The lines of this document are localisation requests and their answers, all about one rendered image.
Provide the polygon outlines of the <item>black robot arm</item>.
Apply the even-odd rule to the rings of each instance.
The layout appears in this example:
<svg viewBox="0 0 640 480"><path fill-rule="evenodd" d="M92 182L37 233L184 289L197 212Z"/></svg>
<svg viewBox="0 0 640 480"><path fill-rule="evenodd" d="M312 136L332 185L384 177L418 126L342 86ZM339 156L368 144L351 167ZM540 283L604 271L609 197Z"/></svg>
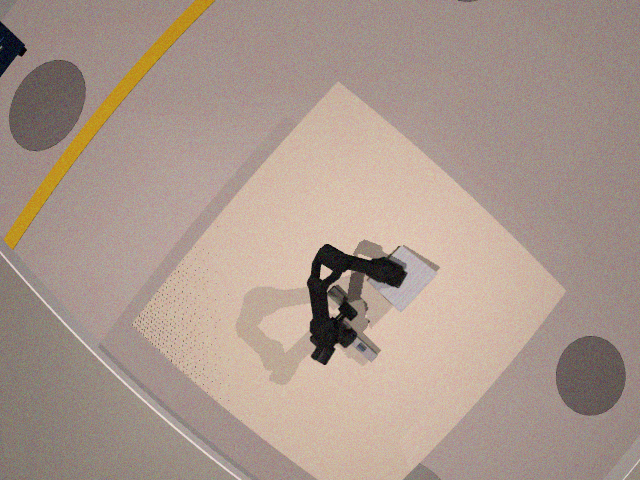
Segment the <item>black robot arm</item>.
<svg viewBox="0 0 640 480"><path fill-rule="evenodd" d="M332 270L331 275L324 280L320 279L322 264ZM377 283L386 282L397 288L400 288L407 274L403 266L385 257L367 260L345 254L330 244L325 244L319 249L312 262L307 286L313 316L309 330L313 338L319 342L310 357L323 365L327 365L331 359L336 350L336 344L340 343L343 348L346 348L357 336L352 327L349 329L340 321L333 323L329 316L327 290L347 270L366 273L365 275Z"/></svg>

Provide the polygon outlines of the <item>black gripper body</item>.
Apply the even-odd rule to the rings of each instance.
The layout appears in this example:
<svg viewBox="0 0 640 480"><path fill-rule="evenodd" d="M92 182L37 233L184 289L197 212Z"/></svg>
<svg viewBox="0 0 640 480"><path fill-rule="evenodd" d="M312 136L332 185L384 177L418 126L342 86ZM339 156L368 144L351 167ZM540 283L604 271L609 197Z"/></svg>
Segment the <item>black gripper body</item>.
<svg viewBox="0 0 640 480"><path fill-rule="evenodd" d="M347 317L351 322L353 321L353 319L355 318L355 316L357 315L357 310L351 306L347 301L345 301L339 308L340 313L334 318L331 318L331 321L333 323L337 323L337 321L342 322L342 320ZM342 314L342 315L341 315ZM341 317L340 317L341 316ZM340 318L339 318L340 317ZM310 336L310 341L311 343L313 343L316 347L318 346L319 342L317 342L314 338L313 338L313 334Z"/></svg>

